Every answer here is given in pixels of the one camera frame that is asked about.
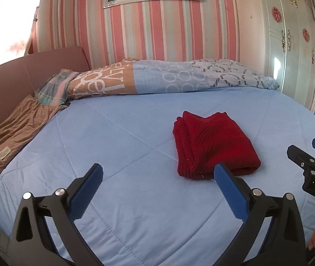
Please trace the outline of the red knit sweater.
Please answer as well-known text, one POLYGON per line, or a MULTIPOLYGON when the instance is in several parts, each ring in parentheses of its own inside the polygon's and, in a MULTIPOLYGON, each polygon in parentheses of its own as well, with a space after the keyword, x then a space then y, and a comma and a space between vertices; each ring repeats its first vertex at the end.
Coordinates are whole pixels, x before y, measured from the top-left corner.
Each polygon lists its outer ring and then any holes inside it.
POLYGON ((174 122, 180 176, 191 180, 210 180, 215 166, 224 163, 233 175, 249 175, 261 161, 246 134, 227 113, 203 118, 184 111, 174 122))

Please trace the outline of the brown folded garment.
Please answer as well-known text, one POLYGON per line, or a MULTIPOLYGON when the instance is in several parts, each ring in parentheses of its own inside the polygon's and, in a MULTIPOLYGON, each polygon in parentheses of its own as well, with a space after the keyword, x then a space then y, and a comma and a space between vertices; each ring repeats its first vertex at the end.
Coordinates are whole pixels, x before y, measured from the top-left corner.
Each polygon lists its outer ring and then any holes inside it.
POLYGON ((59 111, 68 104, 49 106, 34 96, 25 97, 0 123, 0 173, 59 111))

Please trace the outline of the white decorated wardrobe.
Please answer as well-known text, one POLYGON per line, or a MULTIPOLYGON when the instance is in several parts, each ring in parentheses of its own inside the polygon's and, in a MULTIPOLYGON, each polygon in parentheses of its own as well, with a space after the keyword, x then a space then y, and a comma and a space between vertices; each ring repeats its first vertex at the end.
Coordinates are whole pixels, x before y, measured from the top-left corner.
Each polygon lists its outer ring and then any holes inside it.
POLYGON ((309 110, 315 100, 315 20, 306 0, 262 0, 265 69, 278 90, 309 110))

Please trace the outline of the light blue quilted bedspread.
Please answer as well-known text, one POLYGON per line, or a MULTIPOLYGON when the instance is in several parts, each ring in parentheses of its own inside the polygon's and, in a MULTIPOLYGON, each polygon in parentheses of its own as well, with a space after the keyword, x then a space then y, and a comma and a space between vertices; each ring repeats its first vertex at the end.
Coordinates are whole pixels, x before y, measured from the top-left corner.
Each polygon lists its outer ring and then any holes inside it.
POLYGON ((261 167, 245 177, 269 196, 292 193, 307 238, 315 198, 286 155, 315 157, 315 116, 277 91, 250 87, 75 100, 0 174, 0 229, 12 233, 23 193, 51 195, 102 165, 104 176, 76 226, 105 265, 212 265, 240 228, 218 185, 177 173, 173 124, 188 111, 225 112, 248 136, 261 167))

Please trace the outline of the mauve upholstered headboard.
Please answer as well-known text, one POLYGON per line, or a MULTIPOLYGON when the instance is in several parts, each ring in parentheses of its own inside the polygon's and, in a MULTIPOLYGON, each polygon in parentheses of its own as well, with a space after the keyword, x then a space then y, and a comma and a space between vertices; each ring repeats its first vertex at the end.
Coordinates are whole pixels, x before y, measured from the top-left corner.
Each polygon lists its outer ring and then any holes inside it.
POLYGON ((0 65, 0 123, 26 96, 63 68, 78 72, 90 69, 81 47, 33 53, 0 65))

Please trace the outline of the blue and brown patterned duvet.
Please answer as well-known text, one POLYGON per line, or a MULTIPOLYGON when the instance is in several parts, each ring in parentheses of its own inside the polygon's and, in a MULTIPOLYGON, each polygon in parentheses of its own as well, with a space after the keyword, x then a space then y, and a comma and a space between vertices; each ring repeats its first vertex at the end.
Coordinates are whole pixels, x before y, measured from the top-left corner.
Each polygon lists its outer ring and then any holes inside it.
POLYGON ((248 86, 277 90, 278 82, 230 59, 186 62, 124 59, 79 73, 68 85, 68 97, 162 94, 248 86))

